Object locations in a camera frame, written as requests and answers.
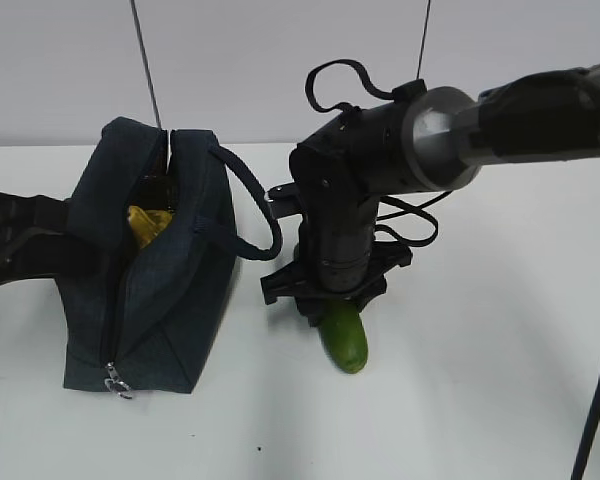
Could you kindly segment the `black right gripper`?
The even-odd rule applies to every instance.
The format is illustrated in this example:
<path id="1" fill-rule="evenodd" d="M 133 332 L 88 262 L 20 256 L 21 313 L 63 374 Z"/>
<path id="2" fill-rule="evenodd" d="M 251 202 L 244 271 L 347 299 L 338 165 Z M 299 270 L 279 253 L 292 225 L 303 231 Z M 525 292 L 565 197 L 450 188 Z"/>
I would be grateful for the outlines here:
<path id="1" fill-rule="evenodd" d="M 271 305 L 281 297 L 293 298 L 310 327 L 321 325 L 336 300 L 350 301 L 361 315 L 370 303 L 386 293 L 386 273 L 410 265 L 412 257 L 411 249 L 397 241 L 376 241 L 364 265 L 347 268 L 323 265 L 321 271 L 327 275 L 325 284 L 307 262 L 296 259 L 260 279 L 264 301 Z"/>

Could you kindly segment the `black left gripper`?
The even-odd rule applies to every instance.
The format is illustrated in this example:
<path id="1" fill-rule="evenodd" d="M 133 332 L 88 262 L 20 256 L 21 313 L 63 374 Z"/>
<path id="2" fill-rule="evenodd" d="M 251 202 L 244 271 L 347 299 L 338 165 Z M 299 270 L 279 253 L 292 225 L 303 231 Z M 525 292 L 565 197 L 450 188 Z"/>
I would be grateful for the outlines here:
<path id="1" fill-rule="evenodd" d="M 97 270 L 100 251 L 96 247 L 61 236 L 68 232 L 69 210 L 68 200 L 0 192 L 0 286 Z M 36 236 L 29 239 L 29 233 Z"/>

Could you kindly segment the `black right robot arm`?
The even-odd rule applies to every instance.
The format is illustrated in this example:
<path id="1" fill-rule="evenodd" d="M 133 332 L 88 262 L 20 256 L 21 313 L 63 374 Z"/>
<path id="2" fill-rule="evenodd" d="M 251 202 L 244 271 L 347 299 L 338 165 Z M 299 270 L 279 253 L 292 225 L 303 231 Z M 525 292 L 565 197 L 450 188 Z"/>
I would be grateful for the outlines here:
<path id="1" fill-rule="evenodd" d="M 487 165 L 600 157 L 600 64 L 525 76 L 472 98 L 414 80 L 380 105 L 337 116 L 291 152 L 292 182 L 271 190 L 276 216 L 300 215 L 293 261 L 264 277 L 267 304 L 295 300 L 317 324 L 330 299 L 363 309 L 416 242 L 379 241 L 378 210 L 393 196 L 448 192 Z"/>

